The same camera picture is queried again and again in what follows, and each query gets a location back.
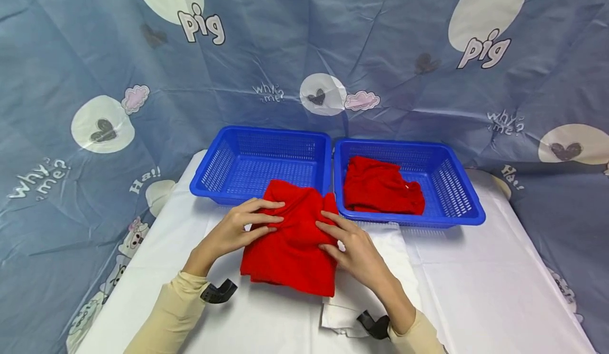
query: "red towel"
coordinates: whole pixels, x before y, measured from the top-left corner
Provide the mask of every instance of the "red towel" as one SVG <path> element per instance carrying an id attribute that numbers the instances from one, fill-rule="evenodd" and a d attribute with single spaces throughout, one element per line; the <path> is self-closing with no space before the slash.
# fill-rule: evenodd
<path id="1" fill-rule="evenodd" d="M 332 297 L 336 261 L 318 246 L 321 243 L 336 246 L 337 241 L 318 229 L 315 221 L 334 225 L 321 215 L 322 210 L 338 214 L 334 194 L 322 198 L 316 189 L 272 180 L 264 198 L 283 201 L 285 206 L 263 209 L 261 213 L 284 219 L 269 225 L 277 231 L 245 247 L 241 275 L 249 275 L 252 282 L 286 285 L 305 293 Z"/>
<path id="2" fill-rule="evenodd" d="M 425 210 L 421 185 L 404 181 L 400 167 L 392 163 L 352 157 L 343 190 L 348 210 L 415 215 Z"/>

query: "person's left hand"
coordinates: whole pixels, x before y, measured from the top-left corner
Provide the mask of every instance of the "person's left hand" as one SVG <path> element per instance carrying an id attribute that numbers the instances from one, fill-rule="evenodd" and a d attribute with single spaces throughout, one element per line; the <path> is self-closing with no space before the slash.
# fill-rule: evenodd
<path id="1" fill-rule="evenodd" d="M 276 230 L 263 226 L 246 231 L 245 226 L 251 223 L 253 225 L 266 225 L 266 223 L 283 221 L 283 217 L 273 217 L 272 215 L 256 213 L 256 211 L 260 209 L 279 209 L 284 206 L 284 202 L 252 198 L 239 206 L 233 207 L 222 218 L 222 221 L 207 234 L 207 237 L 192 250 L 182 271 L 196 276 L 207 276 L 210 267 L 217 258 L 248 246 L 256 239 Z"/>

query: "white tablecloth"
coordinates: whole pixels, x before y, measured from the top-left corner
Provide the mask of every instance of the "white tablecloth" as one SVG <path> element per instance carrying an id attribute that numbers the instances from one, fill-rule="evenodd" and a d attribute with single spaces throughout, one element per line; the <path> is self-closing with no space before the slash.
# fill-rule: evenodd
<path id="1" fill-rule="evenodd" d="M 148 317 L 163 283 L 228 210 L 194 197 L 194 155 L 125 270 L 79 354 L 122 353 Z M 405 229 L 422 309 L 450 354 L 594 353 L 528 235 L 490 175 L 469 171 L 486 222 L 446 231 Z M 392 353 L 387 340 L 321 329 L 321 298 L 239 275 L 242 251 L 219 259 L 209 279 L 232 279 L 228 303 L 208 305 L 184 353 Z"/>

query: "printed fabric backdrop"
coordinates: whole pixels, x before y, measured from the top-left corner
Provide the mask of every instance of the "printed fabric backdrop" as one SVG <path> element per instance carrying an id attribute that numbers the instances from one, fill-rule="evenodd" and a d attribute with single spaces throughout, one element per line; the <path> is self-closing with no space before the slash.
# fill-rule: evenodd
<path id="1" fill-rule="evenodd" d="M 0 351 L 74 353 L 238 124 L 448 143 L 609 354 L 606 2 L 0 0 Z"/>

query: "black clip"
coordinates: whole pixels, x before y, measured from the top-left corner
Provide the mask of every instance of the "black clip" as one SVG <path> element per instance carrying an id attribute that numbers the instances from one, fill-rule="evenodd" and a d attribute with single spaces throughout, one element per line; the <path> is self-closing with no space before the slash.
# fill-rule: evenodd
<path id="1" fill-rule="evenodd" d="M 357 320 L 361 323 L 364 329 L 371 335 L 372 338 L 385 339 L 389 337 L 387 330 L 389 328 L 389 316 L 386 314 L 374 321 L 374 318 L 365 310 L 360 314 Z"/>
<path id="2" fill-rule="evenodd" d="M 207 289 L 201 293 L 201 299 L 210 304 L 221 304 L 227 302 L 237 290 L 235 283 L 230 279 L 225 279 L 220 288 L 209 284 Z"/>

